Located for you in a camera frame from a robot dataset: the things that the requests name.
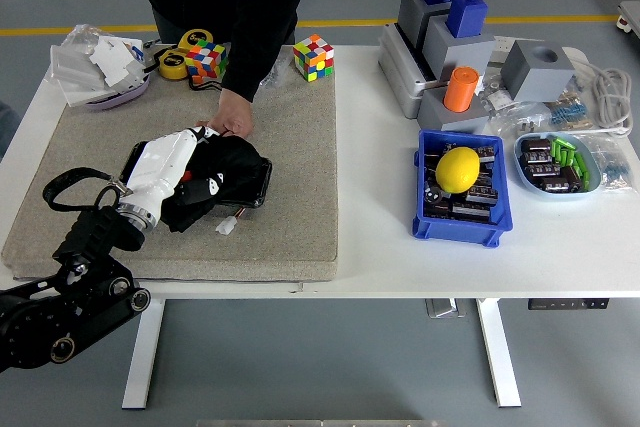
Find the person's left hand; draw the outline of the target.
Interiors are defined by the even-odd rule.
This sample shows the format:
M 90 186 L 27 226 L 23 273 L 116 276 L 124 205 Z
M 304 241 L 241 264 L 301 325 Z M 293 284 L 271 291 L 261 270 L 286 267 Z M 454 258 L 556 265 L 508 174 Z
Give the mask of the person's left hand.
M 221 136 L 246 139 L 254 130 L 252 104 L 239 94 L 223 88 L 216 113 L 208 121 L 198 121 L 196 126 L 207 126 Z

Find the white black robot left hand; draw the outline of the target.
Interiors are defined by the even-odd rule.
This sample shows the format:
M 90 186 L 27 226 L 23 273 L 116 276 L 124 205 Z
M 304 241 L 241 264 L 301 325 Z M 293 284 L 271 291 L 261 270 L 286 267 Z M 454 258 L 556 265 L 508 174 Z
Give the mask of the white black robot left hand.
M 126 181 L 129 193 L 121 198 L 122 204 L 141 212 L 144 220 L 157 222 L 162 203 L 174 194 L 196 146 L 212 136 L 219 133 L 200 126 L 148 142 Z

